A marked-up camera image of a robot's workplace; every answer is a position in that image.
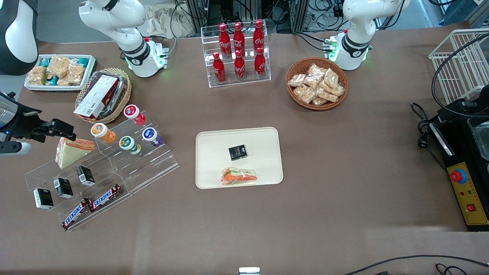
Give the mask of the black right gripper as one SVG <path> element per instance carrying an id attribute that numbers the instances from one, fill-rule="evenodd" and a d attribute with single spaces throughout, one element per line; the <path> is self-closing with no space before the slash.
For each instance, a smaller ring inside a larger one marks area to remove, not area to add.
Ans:
<path id="1" fill-rule="evenodd" d="M 47 136 L 60 136 L 71 141 L 76 140 L 74 127 L 62 120 L 41 120 L 39 111 L 33 108 L 19 108 L 11 125 L 11 136 L 16 139 L 31 139 L 41 143 Z"/>

